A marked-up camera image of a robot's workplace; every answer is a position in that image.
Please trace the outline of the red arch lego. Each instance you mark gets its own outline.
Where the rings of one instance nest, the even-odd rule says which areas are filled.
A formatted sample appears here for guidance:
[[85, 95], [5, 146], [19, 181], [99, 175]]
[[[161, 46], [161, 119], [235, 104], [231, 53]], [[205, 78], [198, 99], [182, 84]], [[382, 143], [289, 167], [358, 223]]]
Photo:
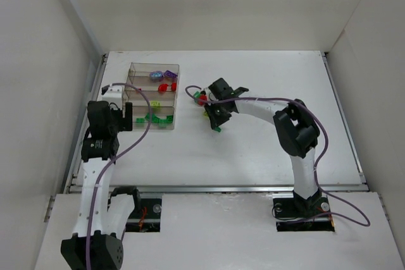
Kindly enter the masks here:
[[158, 87], [158, 92], [166, 92], [168, 89], [168, 84], [167, 83], [162, 83]]

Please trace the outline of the purple square lego brick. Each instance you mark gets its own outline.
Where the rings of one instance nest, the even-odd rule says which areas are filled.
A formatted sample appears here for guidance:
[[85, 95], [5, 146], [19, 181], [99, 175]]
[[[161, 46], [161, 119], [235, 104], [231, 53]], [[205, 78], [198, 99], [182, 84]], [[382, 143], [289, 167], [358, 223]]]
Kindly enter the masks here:
[[171, 79], [173, 82], [178, 78], [178, 75], [170, 70], [163, 73], [164, 77]]

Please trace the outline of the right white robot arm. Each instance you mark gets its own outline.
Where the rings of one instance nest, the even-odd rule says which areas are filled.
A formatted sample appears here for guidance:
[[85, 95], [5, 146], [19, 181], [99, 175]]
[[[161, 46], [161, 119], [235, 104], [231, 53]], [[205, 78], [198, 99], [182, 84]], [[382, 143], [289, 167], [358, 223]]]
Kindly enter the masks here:
[[213, 82], [201, 95], [208, 101], [204, 109], [213, 130], [227, 122], [232, 113], [248, 114], [272, 124], [279, 144], [290, 156], [296, 208], [308, 211], [320, 200], [321, 193], [313, 172], [320, 130], [304, 110], [306, 106], [301, 100], [288, 102], [281, 109], [262, 97], [250, 95], [247, 88], [233, 89], [223, 78]]

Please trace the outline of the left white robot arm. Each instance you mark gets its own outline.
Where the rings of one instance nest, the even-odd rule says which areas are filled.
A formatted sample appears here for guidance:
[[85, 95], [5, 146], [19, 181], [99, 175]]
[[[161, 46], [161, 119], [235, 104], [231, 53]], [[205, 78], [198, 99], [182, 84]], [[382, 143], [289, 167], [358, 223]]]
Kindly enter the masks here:
[[139, 203], [135, 187], [109, 190], [125, 118], [107, 101], [90, 101], [87, 118], [80, 209], [72, 236], [62, 240], [60, 251], [71, 269], [121, 269], [125, 226]]

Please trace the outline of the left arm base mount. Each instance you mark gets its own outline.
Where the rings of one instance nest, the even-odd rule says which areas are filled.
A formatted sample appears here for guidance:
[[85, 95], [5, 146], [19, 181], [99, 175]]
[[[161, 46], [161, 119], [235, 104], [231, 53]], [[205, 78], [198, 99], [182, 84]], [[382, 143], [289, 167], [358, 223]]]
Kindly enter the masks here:
[[141, 209], [134, 209], [126, 223], [127, 233], [160, 232], [162, 198], [143, 198]]

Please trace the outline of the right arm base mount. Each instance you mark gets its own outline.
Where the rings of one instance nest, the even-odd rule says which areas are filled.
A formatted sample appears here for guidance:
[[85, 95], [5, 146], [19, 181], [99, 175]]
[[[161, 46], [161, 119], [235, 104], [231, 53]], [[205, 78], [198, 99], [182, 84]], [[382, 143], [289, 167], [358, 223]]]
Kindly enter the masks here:
[[278, 232], [334, 232], [335, 227], [331, 215], [327, 214], [312, 219], [315, 215], [329, 211], [330, 205], [326, 197], [322, 197], [313, 207], [303, 211], [297, 208], [293, 197], [276, 197], [273, 199], [271, 213], [276, 219]]

